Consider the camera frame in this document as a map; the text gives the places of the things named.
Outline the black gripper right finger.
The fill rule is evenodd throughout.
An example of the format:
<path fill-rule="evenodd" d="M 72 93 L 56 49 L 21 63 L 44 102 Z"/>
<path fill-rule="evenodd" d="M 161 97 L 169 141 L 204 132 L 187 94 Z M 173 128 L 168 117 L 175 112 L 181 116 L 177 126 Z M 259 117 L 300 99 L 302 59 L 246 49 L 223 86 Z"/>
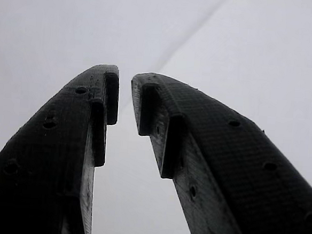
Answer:
<path fill-rule="evenodd" d="M 191 234 L 312 234 L 312 187 L 254 122 L 168 76 L 131 86 L 138 133 Z"/>

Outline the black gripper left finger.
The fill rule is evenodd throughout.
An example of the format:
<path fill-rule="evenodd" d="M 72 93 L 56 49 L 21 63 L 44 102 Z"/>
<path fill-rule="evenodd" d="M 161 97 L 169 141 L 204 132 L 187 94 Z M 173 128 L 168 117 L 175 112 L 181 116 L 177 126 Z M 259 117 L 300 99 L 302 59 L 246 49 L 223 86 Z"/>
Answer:
<path fill-rule="evenodd" d="M 118 119 L 119 70 L 96 65 L 47 101 L 0 151 L 0 234 L 91 234 L 93 181 Z"/>

